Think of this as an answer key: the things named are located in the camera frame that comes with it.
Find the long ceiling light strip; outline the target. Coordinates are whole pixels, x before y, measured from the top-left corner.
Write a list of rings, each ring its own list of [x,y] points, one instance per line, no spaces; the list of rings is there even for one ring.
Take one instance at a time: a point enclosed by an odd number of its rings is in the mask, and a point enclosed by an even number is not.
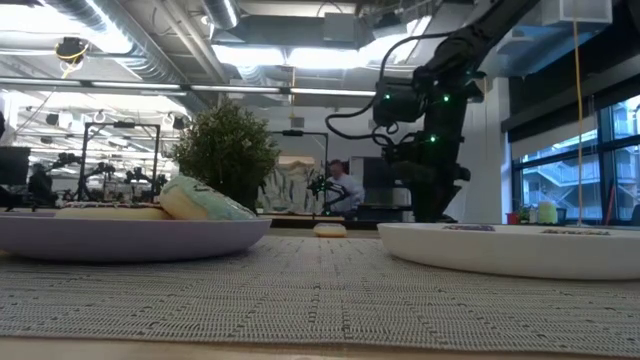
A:
[[[269,87],[269,86],[236,86],[236,85],[193,85],[193,84],[164,84],[145,82],[120,82],[120,81],[96,81],[96,80],[68,80],[49,78],[20,78],[0,77],[0,85],[22,87],[56,87],[65,89],[91,89],[91,90],[132,90],[140,92],[212,92],[212,93],[236,93],[236,94],[261,94],[261,95],[317,95],[317,96],[344,96],[357,98],[371,98],[374,91],[366,90],[341,90],[300,87]]]

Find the grey woven placemat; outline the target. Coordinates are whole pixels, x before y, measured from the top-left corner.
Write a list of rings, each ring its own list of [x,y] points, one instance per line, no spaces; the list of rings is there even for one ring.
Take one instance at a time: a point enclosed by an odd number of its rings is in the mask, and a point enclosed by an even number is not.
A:
[[[445,270],[373,239],[265,237],[171,263],[0,259],[0,336],[640,358],[640,282]]]

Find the large chocolate frosted donut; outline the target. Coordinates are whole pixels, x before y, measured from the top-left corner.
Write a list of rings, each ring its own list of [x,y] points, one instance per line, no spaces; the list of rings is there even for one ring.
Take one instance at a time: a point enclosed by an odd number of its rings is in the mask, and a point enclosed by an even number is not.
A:
[[[55,213],[65,219],[172,220],[161,206],[152,203],[69,202]]]

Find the pale patterned wall panel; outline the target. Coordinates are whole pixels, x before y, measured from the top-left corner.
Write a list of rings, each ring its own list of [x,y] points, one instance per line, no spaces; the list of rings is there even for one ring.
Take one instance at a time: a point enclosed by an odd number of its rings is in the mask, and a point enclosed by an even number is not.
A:
[[[265,213],[318,215],[323,193],[309,189],[320,175],[320,163],[310,156],[281,155],[258,190],[257,208]]]

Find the artificial green potted plant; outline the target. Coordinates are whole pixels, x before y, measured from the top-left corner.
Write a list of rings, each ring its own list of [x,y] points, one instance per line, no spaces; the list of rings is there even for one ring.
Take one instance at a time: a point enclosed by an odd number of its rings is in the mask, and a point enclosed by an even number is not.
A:
[[[254,211],[280,150],[268,124],[224,96],[197,113],[170,152],[179,172]]]

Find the large green frosted donut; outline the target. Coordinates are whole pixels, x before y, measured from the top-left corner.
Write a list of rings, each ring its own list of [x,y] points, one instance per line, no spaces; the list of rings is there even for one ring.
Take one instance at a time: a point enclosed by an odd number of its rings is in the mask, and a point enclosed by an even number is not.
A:
[[[191,177],[179,175],[162,188],[161,207],[178,220],[251,220],[255,214],[235,200]]]

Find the person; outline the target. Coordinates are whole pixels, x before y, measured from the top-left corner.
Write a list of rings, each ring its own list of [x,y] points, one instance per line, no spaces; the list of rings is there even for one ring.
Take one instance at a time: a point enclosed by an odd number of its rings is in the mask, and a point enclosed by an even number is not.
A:
[[[338,159],[329,163],[329,172],[327,200],[330,214],[353,219],[365,198],[363,186],[345,171],[344,163]]]

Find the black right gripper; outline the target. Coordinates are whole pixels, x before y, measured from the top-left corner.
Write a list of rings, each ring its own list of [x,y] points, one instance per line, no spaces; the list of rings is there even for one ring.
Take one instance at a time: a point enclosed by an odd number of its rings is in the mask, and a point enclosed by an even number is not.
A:
[[[384,160],[392,173],[407,188],[445,188],[454,182],[470,181],[471,171],[461,166],[446,150],[435,142],[405,142],[384,148]],[[457,223],[446,213],[455,198],[446,196],[439,205],[437,223]],[[411,206],[414,220],[418,223],[434,221],[433,201],[429,194],[412,193]]]

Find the dark background monitor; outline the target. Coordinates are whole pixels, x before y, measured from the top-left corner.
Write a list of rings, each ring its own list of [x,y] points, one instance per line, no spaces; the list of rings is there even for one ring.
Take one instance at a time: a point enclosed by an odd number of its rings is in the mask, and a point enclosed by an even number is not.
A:
[[[29,147],[0,147],[0,185],[25,185],[29,172]]]

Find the lavender purple plate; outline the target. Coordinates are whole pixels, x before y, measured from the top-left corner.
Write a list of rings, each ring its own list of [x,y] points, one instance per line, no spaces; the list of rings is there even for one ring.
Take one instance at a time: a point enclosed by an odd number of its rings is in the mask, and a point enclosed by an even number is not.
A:
[[[71,262],[162,262],[243,251],[269,230],[269,219],[237,221],[65,219],[0,215],[0,250]]]

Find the black background robot arms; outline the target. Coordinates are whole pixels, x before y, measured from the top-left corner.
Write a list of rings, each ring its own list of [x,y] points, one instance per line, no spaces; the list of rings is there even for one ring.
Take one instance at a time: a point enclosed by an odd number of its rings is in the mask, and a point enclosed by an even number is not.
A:
[[[113,164],[98,162],[83,169],[84,160],[73,153],[59,153],[48,163],[35,162],[27,180],[28,199],[36,207],[62,207],[72,201],[154,202],[168,183],[165,174],[145,173],[142,167],[121,172]],[[77,175],[74,188],[54,189],[55,172]]]

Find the small yellow-orange donut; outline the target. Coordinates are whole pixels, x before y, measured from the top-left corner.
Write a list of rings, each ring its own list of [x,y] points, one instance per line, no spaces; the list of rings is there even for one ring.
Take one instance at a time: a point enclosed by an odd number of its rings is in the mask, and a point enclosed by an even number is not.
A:
[[[317,237],[344,238],[347,236],[347,229],[338,223],[319,223],[314,226],[313,232]]]

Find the black background frame stand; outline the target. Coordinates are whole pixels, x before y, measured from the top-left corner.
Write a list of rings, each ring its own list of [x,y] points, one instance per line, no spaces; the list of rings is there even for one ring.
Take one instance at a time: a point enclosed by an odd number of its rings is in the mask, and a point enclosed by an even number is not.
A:
[[[84,124],[84,133],[83,133],[83,143],[81,148],[81,157],[80,157],[80,173],[78,179],[78,189],[77,189],[77,200],[81,201],[86,194],[86,175],[85,175],[85,167],[86,167],[86,157],[87,157],[87,148],[90,140],[98,135],[102,129],[105,127],[113,127],[113,128],[123,128],[123,129],[134,129],[136,127],[141,128],[154,128],[156,130],[155,136],[153,140],[154,144],[154,152],[153,152],[153,166],[152,166],[152,182],[151,182],[151,190],[155,190],[155,181],[157,178],[157,164],[159,158],[159,150],[160,150],[160,135],[161,135],[161,126],[158,124],[143,124],[136,123],[133,119],[130,120],[121,120],[115,122],[96,122],[90,121]]]

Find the light green cup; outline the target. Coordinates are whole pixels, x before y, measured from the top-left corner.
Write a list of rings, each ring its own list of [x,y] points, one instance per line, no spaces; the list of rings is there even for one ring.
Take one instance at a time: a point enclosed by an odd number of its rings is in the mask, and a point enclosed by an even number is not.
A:
[[[558,222],[557,207],[553,202],[542,201],[538,203],[539,224],[556,224]]]

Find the white plate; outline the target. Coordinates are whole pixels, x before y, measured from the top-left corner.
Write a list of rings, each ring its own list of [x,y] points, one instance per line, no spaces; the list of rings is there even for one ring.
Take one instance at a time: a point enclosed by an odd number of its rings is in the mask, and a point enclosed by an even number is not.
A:
[[[392,255],[469,272],[563,280],[640,279],[640,228],[381,223]]]

